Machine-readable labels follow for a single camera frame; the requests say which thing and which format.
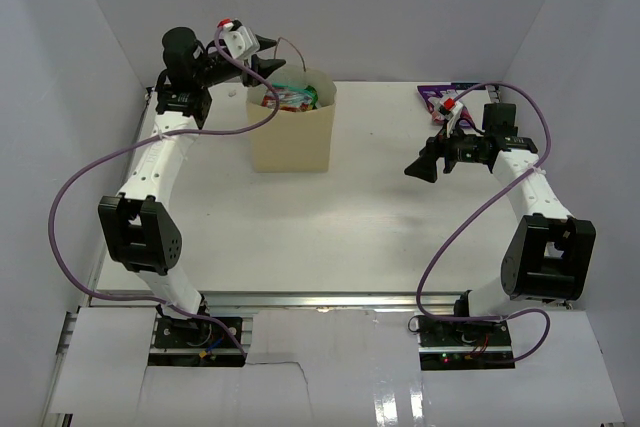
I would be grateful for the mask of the teal Fox's candy bag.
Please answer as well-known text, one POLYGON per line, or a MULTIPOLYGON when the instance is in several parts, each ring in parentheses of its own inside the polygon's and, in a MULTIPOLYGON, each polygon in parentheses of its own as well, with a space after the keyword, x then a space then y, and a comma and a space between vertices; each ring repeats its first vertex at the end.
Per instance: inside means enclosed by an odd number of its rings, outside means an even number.
POLYGON ((260 105, 274 109, 279 101, 280 109, 288 112, 307 112, 317 109, 319 97, 317 90, 311 85, 293 87, 290 85, 274 84, 273 90, 267 90, 260 105))

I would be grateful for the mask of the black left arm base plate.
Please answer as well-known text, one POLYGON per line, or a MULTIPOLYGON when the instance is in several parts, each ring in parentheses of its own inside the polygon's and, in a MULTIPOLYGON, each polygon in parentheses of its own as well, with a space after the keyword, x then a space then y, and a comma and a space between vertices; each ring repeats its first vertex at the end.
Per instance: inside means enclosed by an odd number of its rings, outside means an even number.
MULTIPOLYGON (((241 340, 241 317, 221 317, 219 321, 236 340, 241 340)), ((157 320, 152 346, 165 350, 192 348, 211 351, 215 348, 234 348, 232 336, 216 323, 160 317, 157 320)))

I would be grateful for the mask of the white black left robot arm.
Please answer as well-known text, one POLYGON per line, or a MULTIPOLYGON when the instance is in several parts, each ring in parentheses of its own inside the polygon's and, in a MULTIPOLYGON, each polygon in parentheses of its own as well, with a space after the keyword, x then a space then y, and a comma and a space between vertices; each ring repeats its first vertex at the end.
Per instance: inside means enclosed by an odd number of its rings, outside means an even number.
POLYGON ((178 264, 182 235, 169 213, 171 192, 188 150, 204 131, 210 88, 234 78, 247 87, 264 83, 286 63, 259 57, 276 44, 237 20, 223 21, 208 45, 188 27, 167 31, 164 68, 149 101, 155 110, 151 140, 118 193, 98 205, 111 259, 149 287, 163 314, 180 318, 177 334, 191 346, 209 339, 212 324, 200 314, 201 293, 178 264))

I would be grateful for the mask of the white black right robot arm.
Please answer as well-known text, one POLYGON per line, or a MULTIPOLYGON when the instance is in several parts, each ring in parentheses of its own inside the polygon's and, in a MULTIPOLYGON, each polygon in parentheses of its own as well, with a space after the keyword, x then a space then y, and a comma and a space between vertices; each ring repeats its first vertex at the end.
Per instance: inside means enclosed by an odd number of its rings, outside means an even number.
POLYGON ((467 134, 458 126, 460 103, 438 134, 427 139, 405 174, 429 183, 437 179, 437 162, 445 172, 458 163, 481 164, 500 183, 518 226, 503 256, 497 278, 465 292, 454 304, 453 337, 472 346, 488 332, 487 317, 503 317, 520 302, 531 304, 578 300, 584 291, 596 229, 576 218, 560 202, 540 169, 534 142, 522 137, 511 103, 485 105, 482 131, 467 134))

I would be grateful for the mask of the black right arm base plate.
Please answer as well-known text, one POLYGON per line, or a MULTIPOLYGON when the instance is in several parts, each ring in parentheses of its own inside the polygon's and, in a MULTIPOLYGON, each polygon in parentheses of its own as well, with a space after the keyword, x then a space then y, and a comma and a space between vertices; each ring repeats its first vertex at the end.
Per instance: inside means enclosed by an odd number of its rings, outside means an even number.
POLYGON ((408 328, 425 348, 461 347, 464 351, 479 352, 482 348, 505 350, 512 346, 505 322, 444 322, 417 315, 408 321, 408 328))

